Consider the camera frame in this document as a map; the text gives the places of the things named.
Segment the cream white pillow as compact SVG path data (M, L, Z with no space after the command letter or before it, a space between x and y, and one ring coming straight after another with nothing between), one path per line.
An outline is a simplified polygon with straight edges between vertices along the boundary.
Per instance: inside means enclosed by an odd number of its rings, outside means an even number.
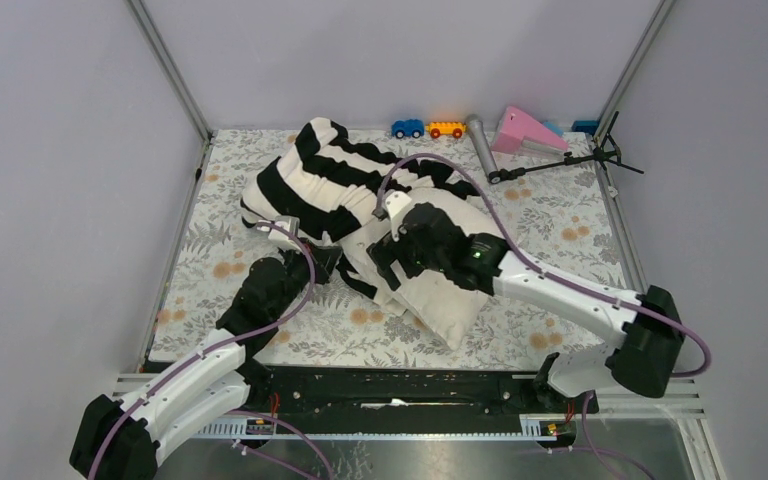
M465 234L501 235L490 216L448 191L423 187L411 191L409 196L419 203L428 202L445 211ZM399 266L393 269L401 285L391 289L378 274L367 253L370 245L389 232L387 222L374 219L340 241L348 262L344 280L388 313L412 313L449 349L458 349L489 296L480 291L464 290L434 271L426 270L409 279Z

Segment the black white striped pillowcase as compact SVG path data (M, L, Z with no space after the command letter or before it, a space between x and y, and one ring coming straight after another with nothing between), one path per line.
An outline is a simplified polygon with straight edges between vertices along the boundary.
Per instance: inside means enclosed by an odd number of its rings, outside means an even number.
M376 220L376 194L385 175L402 157L382 151L372 143L353 143L342 125L325 117L310 120L287 152L270 162L245 187L240 199L242 222L247 228L260 220L295 217L299 233L311 242L330 246ZM433 187L460 199L477 197L466 180L456 180L454 170L431 160L412 160L390 178L387 190L409 192ZM347 249L337 271L350 288L381 304L378 279L367 280Z

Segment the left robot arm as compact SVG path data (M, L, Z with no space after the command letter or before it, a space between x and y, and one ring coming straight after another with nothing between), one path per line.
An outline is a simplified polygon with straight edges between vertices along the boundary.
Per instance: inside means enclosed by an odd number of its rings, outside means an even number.
M255 261L216 326L188 354L118 399L100 395L84 410L69 456L86 479L152 479L195 433L239 407L269 401L268 370L253 357L329 281L342 251L316 246L283 216L257 228L279 250Z

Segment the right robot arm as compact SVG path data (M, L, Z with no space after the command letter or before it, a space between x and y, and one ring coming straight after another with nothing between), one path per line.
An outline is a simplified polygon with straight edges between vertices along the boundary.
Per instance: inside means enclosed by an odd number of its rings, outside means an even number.
M415 278L446 280L461 292L524 301L600 338L585 350L546 357L533 381L543 410L557 412L611 386L646 398L665 394L686 338L668 291L608 287L542 263L499 227L456 222L456 215L478 211L443 191L390 191L374 212L390 231L367 252L391 289Z

